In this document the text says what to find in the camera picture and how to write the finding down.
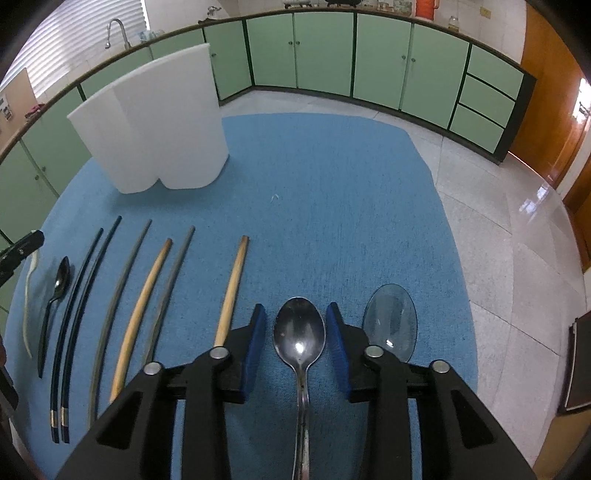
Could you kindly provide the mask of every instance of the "marble floor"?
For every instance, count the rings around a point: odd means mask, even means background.
[[[508,155],[501,166],[430,130],[335,100],[249,92],[223,116],[315,112],[405,129],[429,166],[456,240],[478,347],[478,396],[530,464],[556,412],[568,328],[586,311],[583,274],[558,194]]]

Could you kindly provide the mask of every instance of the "faucet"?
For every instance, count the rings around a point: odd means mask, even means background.
[[[111,47],[111,42],[109,41],[109,39],[111,38],[111,24],[113,22],[117,22],[119,24],[119,26],[121,27],[121,33],[123,34],[123,42],[125,44],[125,50],[129,50],[131,48],[131,45],[130,45],[129,41],[127,40],[127,35],[125,34],[125,27],[123,26],[123,22],[121,20],[119,20],[119,18],[114,18],[113,20],[111,20],[109,22],[109,25],[107,25],[107,43],[105,43],[105,50],[107,48]]]

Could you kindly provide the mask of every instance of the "window blinds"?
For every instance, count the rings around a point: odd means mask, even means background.
[[[130,42],[146,28],[141,0],[66,0],[33,32],[8,69],[2,89],[23,68],[38,96],[56,80],[105,48],[107,23],[119,18]],[[123,43],[119,25],[111,45]]]

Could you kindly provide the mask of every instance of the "black spoon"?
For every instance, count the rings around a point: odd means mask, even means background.
[[[56,283],[53,290],[53,296],[47,302],[45,309],[45,316],[43,317],[43,324],[41,325],[41,336],[39,337],[39,353],[37,355],[37,373],[39,378],[43,376],[43,366],[45,365],[45,357],[47,355],[47,325],[49,323],[49,315],[51,313],[51,305],[62,298],[68,285],[70,284],[70,261],[68,257],[64,257],[57,269]]]

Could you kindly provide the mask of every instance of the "glass jar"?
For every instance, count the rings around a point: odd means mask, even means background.
[[[458,17],[452,15],[449,17],[449,23],[447,24],[448,30],[451,30],[455,33],[460,33],[460,21]]]

